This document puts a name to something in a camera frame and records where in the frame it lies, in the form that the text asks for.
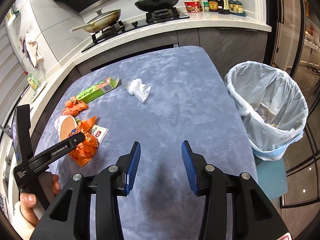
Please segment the person's left hand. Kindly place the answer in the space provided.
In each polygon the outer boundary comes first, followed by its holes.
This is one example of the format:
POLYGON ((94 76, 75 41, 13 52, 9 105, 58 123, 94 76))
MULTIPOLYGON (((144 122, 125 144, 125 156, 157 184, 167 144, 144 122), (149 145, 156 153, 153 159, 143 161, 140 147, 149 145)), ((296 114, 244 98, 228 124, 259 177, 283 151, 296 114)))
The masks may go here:
MULTIPOLYGON (((52 174, 52 191, 54 196, 57 196, 61 190, 61 184, 59 182, 59 176, 52 174)), ((37 226, 39 219, 33 211, 33 207, 37 204, 37 197, 32 193, 21 193, 20 195, 20 211, 22 216, 32 226, 37 226)))

